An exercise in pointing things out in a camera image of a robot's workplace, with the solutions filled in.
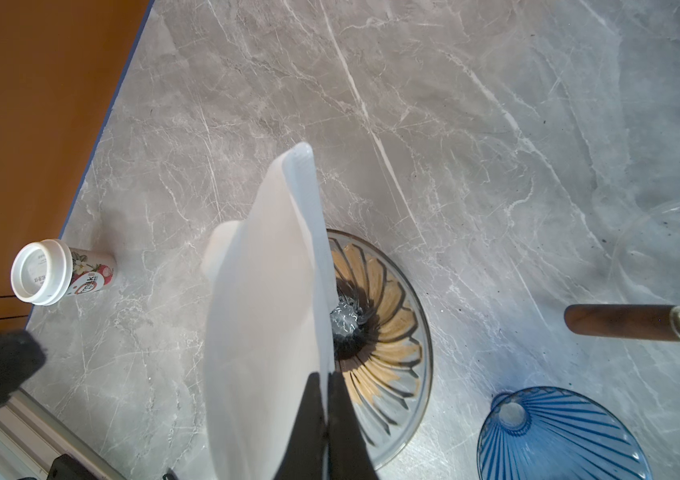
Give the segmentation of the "blue ribbed dripper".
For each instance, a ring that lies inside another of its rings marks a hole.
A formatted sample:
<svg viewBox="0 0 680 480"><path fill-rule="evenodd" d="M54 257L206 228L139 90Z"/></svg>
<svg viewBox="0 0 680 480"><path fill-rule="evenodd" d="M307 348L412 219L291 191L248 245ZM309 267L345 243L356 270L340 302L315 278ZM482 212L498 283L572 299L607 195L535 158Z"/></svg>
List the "blue ribbed dripper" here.
<svg viewBox="0 0 680 480"><path fill-rule="evenodd" d="M477 446L481 479L651 479L636 438L609 410L551 386L502 392Z"/></svg>

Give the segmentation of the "white paper coffee filter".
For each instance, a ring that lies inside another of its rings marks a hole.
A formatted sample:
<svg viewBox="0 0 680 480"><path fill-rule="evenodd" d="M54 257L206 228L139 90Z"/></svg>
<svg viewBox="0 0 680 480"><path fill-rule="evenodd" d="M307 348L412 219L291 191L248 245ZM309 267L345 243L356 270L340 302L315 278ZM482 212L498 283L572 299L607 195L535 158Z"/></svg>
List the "white paper coffee filter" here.
<svg viewBox="0 0 680 480"><path fill-rule="evenodd" d="M270 479L311 374L334 368L336 277L312 147L275 159L248 216L217 226L203 355L209 449L221 479Z"/></svg>

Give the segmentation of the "grey glass dripper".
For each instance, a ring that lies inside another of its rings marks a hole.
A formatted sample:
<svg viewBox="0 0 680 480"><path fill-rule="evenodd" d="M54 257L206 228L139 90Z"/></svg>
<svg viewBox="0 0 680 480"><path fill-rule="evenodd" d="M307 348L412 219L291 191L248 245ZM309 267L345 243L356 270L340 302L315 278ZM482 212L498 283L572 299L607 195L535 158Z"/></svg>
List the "grey glass dripper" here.
<svg viewBox="0 0 680 480"><path fill-rule="evenodd" d="M414 437L430 399L432 339L408 278L384 252L328 232L339 303L331 313L343 375L370 460L380 469Z"/></svg>

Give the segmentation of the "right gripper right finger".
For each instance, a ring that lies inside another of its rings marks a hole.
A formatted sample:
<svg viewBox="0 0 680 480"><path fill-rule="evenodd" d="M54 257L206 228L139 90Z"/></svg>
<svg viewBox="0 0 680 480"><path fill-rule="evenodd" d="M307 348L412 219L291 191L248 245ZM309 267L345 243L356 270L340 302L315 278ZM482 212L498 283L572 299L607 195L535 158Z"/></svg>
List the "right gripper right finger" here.
<svg viewBox="0 0 680 480"><path fill-rule="evenodd" d="M329 377L329 478L378 480L341 372Z"/></svg>

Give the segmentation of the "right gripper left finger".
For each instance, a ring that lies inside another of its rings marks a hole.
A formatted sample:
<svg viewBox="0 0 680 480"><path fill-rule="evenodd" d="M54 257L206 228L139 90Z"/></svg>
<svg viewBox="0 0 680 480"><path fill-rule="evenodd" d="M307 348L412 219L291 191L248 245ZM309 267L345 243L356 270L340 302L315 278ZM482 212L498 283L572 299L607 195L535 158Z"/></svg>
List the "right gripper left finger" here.
<svg viewBox="0 0 680 480"><path fill-rule="evenodd" d="M275 480L324 478L327 424L320 387L320 374L311 373L307 378L287 449Z"/></svg>

